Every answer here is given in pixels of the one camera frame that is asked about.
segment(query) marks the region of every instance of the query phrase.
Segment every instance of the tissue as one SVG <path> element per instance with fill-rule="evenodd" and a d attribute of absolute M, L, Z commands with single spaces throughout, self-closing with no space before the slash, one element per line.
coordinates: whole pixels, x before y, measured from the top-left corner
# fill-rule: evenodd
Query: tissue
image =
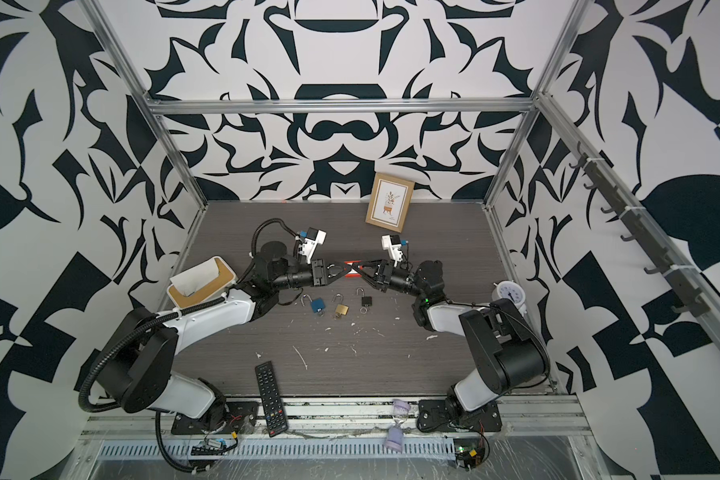
<path fill-rule="evenodd" d="M 218 276 L 219 266 L 216 264 L 216 259 L 211 258 L 198 266 L 184 270 L 181 274 L 172 276 L 170 281 L 179 293 L 190 296 Z"/>

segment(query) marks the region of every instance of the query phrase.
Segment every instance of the black mounting plate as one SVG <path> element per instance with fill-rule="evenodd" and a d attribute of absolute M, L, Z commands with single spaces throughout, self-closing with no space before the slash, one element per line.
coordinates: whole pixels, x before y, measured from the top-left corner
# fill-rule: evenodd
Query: black mounting plate
<path fill-rule="evenodd" d="M 457 428 L 450 427 L 450 420 L 451 416 L 445 409 L 445 400 L 419 400 L 418 424 L 423 430 L 457 432 Z M 490 402 L 473 412 L 466 412 L 451 423 L 475 432 L 480 431 L 480 424 L 484 432 L 501 431 L 501 416 L 496 402 Z"/>
<path fill-rule="evenodd" d="M 259 413 L 258 402 L 227 402 L 226 406 L 229 407 L 230 413 L 225 418 L 226 426 L 218 431 L 219 435 L 237 433 L 246 423 L 251 426 L 256 424 L 256 416 Z M 176 414 L 170 432 L 173 435 L 202 435 L 202 427 L 194 418 Z"/>

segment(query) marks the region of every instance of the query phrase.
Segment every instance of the remote control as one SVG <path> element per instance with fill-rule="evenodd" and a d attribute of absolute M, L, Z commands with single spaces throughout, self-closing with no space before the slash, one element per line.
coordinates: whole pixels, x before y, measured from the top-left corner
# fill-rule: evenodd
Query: remote control
<path fill-rule="evenodd" d="M 256 367 L 256 381 L 259 383 L 259 394 L 262 396 L 264 419 L 269 436 L 279 435 L 288 430 L 288 417 L 285 409 L 282 408 L 272 362 L 262 363 Z"/>

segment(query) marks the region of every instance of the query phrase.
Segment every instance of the white debris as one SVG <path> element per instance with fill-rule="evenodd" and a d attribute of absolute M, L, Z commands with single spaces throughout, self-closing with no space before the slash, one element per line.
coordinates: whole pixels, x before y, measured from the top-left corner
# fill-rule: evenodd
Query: white debris
<path fill-rule="evenodd" d="M 296 353 L 298 353 L 298 349 L 297 349 L 294 345 L 291 345 L 291 346 L 292 346 L 293 349 L 296 351 Z M 304 370 L 308 370 L 308 369 L 307 369 L 307 362 L 304 361 L 304 357 L 302 356 L 302 354 L 301 354 L 301 353 L 298 353 L 298 356 L 301 357 L 302 362 L 304 363 Z"/>

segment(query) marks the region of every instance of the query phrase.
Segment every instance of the gold padlock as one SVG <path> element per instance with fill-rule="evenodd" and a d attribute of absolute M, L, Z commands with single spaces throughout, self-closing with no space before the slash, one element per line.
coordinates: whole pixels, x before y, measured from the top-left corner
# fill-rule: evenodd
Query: gold padlock
<path fill-rule="evenodd" d="M 333 297 L 334 303 L 336 303 L 336 297 L 338 297 L 339 302 L 344 299 L 344 296 L 341 293 L 336 293 Z M 338 305 L 336 305 L 336 314 L 333 316 L 334 320 L 338 320 L 342 315 L 346 315 L 347 312 L 349 312 L 349 307 L 339 303 Z"/>

